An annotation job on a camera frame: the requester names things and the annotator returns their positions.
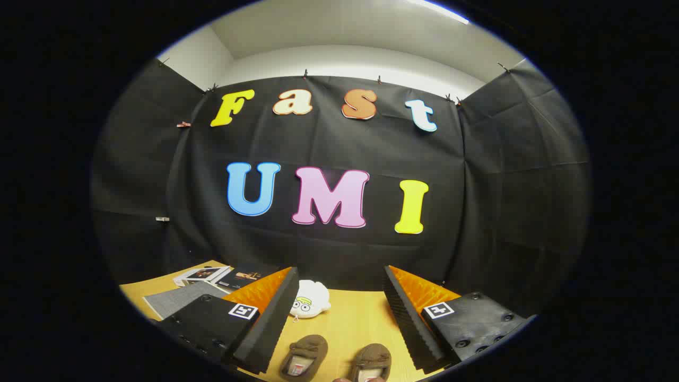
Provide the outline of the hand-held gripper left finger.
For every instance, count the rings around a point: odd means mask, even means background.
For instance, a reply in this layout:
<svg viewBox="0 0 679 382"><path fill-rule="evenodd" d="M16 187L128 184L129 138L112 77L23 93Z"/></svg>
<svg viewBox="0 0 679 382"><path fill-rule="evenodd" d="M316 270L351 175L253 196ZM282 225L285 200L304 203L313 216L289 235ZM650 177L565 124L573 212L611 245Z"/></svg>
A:
<svg viewBox="0 0 679 382"><path fill-rule="evenodd" d="M298 269L287 267L225 297L202 292L157 326L213 363L263 373L298 288Z"/></svg>

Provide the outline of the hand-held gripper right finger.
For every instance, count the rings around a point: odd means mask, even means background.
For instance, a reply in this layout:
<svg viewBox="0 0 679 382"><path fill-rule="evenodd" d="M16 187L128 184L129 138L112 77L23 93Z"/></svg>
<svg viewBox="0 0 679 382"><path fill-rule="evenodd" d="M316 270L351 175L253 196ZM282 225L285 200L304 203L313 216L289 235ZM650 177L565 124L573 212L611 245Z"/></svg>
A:
<svg viewBox="0 0 679 382"><path fill-rule="evenodd" d="M400 268L384 267L383 290L417 370L457 368L516 336L524 317L481 292L452 292Z"/></svg>

